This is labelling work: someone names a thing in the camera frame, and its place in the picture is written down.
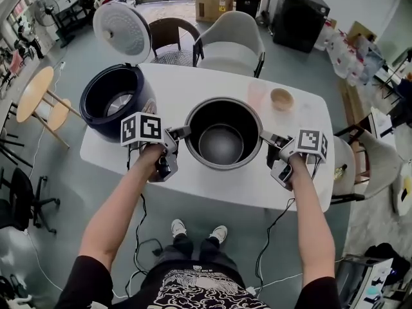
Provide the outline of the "large black cabinet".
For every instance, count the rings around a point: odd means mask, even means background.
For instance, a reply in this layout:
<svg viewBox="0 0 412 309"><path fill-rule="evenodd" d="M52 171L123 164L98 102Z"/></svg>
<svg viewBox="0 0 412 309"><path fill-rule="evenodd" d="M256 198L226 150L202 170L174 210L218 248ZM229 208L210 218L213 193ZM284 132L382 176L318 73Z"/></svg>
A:
<svg viewBox="0 0 412 309"><path fill-rule="evenodd" d="M323 0L277 0L271 24L273 42L310 53L329 12Z"/></svg>

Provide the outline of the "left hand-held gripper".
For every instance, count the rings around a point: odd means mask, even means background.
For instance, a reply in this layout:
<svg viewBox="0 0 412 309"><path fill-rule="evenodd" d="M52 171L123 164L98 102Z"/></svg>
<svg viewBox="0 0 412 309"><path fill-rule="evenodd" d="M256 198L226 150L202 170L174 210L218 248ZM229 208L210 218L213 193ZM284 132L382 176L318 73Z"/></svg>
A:
<svg viewBox="0 0 412 309"><path fill-rule="evenodd" d="M154 164L156 174L150 182L164 182L177 172L177 141L191 134L190 126L166 129L161 117L143 112L136 112L124 118L120 126L121 146L131 146L137 142L162 146L163 152Z"/></svg>

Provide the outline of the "yellow oil bottle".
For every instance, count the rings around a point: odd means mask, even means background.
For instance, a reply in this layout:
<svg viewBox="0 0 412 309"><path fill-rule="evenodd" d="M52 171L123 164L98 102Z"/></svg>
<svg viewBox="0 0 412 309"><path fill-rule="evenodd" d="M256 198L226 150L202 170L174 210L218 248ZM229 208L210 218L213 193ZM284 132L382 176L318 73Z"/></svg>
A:
<svg viewBox="0 0 412 309"><path fill-rule="evenodd" d="M337 181L337 180L341 179L343 177L343 175L345 174L345 171L346 171L347 167L348 166L346 164L343 164L342 166L337 167L334 170L333 180Z"/></svg>

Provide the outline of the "cluster of clear water jugs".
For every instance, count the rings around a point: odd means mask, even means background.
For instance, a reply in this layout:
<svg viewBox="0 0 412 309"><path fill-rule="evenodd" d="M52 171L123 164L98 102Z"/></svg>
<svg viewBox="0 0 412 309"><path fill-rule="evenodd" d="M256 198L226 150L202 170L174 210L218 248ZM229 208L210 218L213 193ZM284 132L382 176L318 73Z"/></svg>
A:
<svg viewBox="0 0 412 309"><path fill-rule="evenodd" d="M385 64L373 33L356 33L349 37L332 30L326 37L325 48L335 74L351 86L366 85Z"/></svg>

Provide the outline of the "person's black printed T-shirt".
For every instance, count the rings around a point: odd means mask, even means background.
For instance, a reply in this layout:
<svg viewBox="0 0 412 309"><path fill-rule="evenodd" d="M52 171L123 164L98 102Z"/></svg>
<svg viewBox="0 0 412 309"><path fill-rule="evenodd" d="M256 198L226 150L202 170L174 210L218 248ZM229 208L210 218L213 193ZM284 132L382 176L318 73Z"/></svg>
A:
<svg viewBox="0 0 412 309"><path fill-rule="evenodd" d="M199 261L168 261L154 267L140 290L117 304L107 268L88 256L76 258L55 309L271 309L245 289L233 269Z"/></svg>

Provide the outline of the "person's right forearm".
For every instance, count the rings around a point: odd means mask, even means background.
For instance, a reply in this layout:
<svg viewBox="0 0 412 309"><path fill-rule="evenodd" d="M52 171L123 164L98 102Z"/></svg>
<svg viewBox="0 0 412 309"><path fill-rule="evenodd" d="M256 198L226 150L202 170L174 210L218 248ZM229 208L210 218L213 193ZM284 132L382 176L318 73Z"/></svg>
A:
<svg viewBox="0 0 412 309"><path fill-rule="evenodd" d="M294 176L292 187L297 207L303 286L306 286L316 279L335 276L335 244L312 179L308 175Z"/></svg>

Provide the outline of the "person's left hand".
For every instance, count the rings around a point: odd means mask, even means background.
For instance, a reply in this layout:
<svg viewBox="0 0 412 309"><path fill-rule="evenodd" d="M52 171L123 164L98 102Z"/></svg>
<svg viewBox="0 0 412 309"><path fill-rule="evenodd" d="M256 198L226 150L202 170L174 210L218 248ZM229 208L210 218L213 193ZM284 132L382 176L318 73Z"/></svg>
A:
<svg viewBox="0 0 412 309"><path fill-rule="evenodd" d="M145 146L142 153L139 155L136 165L145 176L146 180L150 179L156 173L156 163L164 153L162 144L149 144Z"/></svg>

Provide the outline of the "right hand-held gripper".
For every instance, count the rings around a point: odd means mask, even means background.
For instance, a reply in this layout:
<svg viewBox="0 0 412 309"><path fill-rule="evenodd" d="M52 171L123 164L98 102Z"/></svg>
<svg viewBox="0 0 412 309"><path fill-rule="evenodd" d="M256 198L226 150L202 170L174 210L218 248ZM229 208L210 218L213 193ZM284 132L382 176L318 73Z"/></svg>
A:
<svg viewBox="0 0 412 309"><path fill-rule="evenodd" d="M300 129L297 136L289 139L262 130L259 137L275 149L270 174L282 187L292 186L290 177L293 175L293 167L289 163L291 156L299 154L306 165L314 165L311 179L314 179L320 164L326 163L328 140L322 131Z"/></svg>

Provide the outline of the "black pot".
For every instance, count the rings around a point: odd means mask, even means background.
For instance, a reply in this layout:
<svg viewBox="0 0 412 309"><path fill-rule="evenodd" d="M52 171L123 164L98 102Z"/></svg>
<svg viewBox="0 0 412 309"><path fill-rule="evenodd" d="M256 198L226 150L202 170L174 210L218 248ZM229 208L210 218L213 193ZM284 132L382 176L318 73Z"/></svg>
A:
<svg viewBox="0 0 412 309"><path fill-rule="evenodd" d="M185 125L189 152L201 164L217 170L238 169L251 162L262 145L263 125L255 110L242 100L214 97L196 105Z"/></svg>

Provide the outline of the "white desk black legs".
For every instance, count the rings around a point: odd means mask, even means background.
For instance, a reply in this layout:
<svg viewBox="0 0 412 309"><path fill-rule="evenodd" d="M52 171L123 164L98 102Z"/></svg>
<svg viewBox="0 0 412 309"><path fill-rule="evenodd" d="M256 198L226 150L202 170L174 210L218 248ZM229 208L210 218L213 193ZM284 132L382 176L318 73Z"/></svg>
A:
<svg viewBox="0 0 412 309"><path fill-rule="evenodd" d="M24 144L18 142L19 137L13 133L10 133L6 129L6 123L10 117L17 116L18 105L11 99L0 100L0 155L3 155L6 159L12 162L14 165L19 165L19 163L33 168L33 165L21 158L17 153L15 153L9 146L23 148Z"/></svg>

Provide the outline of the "person's left forearm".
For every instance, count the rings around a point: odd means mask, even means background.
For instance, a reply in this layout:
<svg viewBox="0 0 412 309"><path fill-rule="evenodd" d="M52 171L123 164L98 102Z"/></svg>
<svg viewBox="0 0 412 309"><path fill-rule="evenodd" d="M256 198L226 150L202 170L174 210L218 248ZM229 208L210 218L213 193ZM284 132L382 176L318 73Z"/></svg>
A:
<svg viewBox="0 0 412 309"><path fill-rule="evenodd" d="M96 259L107 270L116 258L138 199L154 166L135 164L94 214L84 231L79 255Z"/></svg>

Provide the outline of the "black bag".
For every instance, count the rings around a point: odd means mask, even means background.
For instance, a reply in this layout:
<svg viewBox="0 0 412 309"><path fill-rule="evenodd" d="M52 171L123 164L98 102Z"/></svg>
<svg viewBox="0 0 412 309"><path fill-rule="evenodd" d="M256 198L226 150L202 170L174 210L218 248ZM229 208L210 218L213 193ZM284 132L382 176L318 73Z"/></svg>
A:
<svg viewBox="0 0 412 309"><path fill-rule="evenodd" d="M364 253L366 257L377 259L392 259L391 267L396 269L403 264L403 258L394 250L389 243L370 246Z"/></svg>

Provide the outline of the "black office chair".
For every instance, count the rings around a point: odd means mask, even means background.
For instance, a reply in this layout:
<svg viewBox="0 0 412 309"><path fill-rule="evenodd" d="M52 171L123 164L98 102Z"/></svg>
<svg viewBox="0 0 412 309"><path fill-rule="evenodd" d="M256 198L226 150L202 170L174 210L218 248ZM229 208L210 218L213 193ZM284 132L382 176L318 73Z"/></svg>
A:
<svg viewBox="0 0 412 309"><path fill-rule="evenodd" d="M32 220L35 227L44 226L48 232L57 233L50 228L42 211L46 204L54 203L56 208L61 204L58 198L40 199L42 184L47 180L47 176L41 176L34 192L29 177L20 168L15 168L10 182L4 178L4 168L0 168L0 189L2 186L9 188L9 199L0 198L0 230L13 227L25 231Z"/></svg>

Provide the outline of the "black pedestal fan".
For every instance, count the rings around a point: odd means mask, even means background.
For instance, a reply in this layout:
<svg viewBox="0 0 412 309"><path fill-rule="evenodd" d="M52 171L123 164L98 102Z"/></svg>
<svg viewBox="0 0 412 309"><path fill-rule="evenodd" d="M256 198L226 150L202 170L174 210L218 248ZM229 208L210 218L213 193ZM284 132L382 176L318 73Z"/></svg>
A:
<svg viewBox="0 0 412 309"><path fill-rule="evenodd" d="M55 0L37 0L34 2L35 20L43 27L57 28L56 34L59 38L61 48L66 47L75 38L59 20L59 6Z"/></svg>

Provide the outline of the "person's left white shoe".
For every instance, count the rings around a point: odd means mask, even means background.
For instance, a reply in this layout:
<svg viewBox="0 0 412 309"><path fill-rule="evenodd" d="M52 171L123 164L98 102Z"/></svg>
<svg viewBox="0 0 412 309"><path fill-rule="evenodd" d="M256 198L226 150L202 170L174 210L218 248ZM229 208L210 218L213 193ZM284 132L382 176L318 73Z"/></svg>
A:
<svg viewBox="0 0 412 309"><path fill-rule="evenodd" d="M179 235L187 235L187 230L185 228L185 225L182 220L180 219L175 219L171 223L171 232L173 235L173 238L179 236Z"/></svg>

